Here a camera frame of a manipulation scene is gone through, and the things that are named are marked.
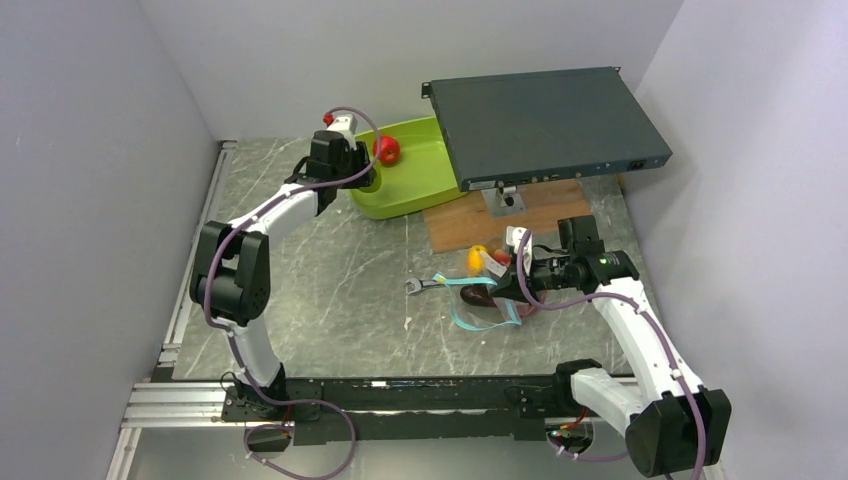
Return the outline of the red fake apple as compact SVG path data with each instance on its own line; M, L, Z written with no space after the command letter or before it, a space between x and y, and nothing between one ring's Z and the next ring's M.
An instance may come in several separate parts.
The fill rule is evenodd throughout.
M401 148L398 141L391 136L382 136L372 143L372 154L384 167L396 165L401 157Z

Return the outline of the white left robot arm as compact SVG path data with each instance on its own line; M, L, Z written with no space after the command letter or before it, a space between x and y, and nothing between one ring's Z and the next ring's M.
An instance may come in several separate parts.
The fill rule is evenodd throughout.
M272 293L272 245L320 215L339 190L372 186L374 168L364 142L319 130L309 153L272 197L235 220L209 221L201 229L190 298L202 308L207 325L225 335L237 383L251 389L248 407L261 419L279 417L291 402L285 368L264 321Z

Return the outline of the clear zip top bag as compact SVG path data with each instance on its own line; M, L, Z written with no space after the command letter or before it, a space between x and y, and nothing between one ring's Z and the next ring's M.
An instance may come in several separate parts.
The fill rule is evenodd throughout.
M498 327L521 326L538 309L528 303L493 297L496 281L511 265L509 254L501 249L473 245L467 251L466 277L436 273L432 280L449 290L450 319L457 327L484 332Z

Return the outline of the orange fake fruit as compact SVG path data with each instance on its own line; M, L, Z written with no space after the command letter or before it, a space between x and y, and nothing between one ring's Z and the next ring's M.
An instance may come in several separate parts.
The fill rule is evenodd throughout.
M488 250L484 245L473 245L467 251L466 271L470 277L480 275L485 268L484 255Z

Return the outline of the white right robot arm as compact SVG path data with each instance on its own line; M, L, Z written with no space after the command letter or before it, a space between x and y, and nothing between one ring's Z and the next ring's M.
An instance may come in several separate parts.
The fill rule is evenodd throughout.
M599 415L624 439L626 455L646 478L689 472L701 478L721 455L732 406L721 389L709 389L683 360L648 300L635 264L609 250L593 216L558 223L560 250L534 256L532 232L509 226L504 243L511 261L491 294L539 310L591 304L611 329L636 380L630 389L599 362L561 363L553 375L551 401L574 415Z

